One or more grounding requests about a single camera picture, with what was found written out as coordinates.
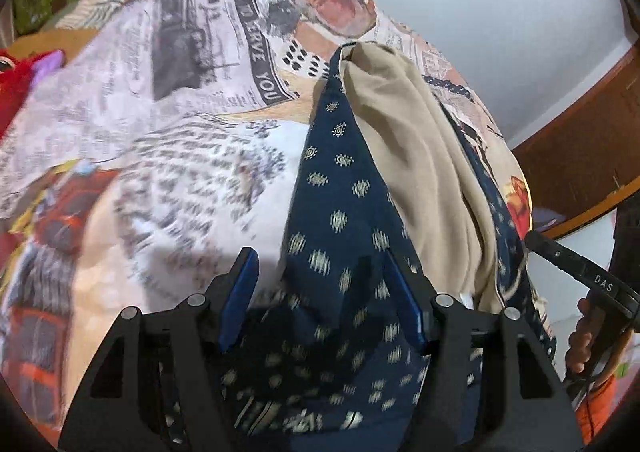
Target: red plush toy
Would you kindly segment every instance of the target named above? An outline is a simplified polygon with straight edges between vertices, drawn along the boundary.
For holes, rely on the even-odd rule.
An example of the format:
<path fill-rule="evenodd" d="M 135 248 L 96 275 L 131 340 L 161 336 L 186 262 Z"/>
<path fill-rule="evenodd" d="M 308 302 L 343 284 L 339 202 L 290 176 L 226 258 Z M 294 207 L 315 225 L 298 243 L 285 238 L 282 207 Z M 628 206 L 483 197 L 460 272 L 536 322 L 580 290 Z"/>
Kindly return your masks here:
<path fill-rule="evenodd" d="M 64 63 L 60 50 L 17 60 L 0 49 L 0 140 L 22 107 L 29 91 Z"/>

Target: navy blue fabric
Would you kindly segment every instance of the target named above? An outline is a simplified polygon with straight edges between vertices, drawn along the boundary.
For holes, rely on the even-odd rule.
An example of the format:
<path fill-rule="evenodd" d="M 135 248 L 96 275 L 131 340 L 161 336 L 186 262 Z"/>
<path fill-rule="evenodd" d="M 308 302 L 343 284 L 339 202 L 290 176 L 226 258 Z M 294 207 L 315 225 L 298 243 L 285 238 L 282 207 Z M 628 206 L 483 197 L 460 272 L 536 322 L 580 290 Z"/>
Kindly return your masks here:
<path fill-rule="evenodd" d="M 344 95 L 341 55 L 342 48 L 330 62 L 300 164 L 283 248 L 287 292 L 278 305 L 248 317 L 242 343 L 225 355 L 223 393 L 238 429 L 284 433 L 292 450 L 315 448 L 310 443 L 352 449 L 343 445 L 355 443 L 345 436 L 353 432 L 358 450 L 393 451 L 417 403 L 428 357 L 400 330 L 382 280 L 383 253 L 391 247 L 416 273 L 422 269 Z M 452 126 L 494 212 L 498 280 L 507 291 L 522 245 L 495 183 Z M 527 291 L 517 287 L 509 305 L 529 307 Z M 524 311 L 535 323 L 532 310 Z M 480 359 L 470 362 L 472 391 L 460 441 L 473 432 L 480 367 Z"/>

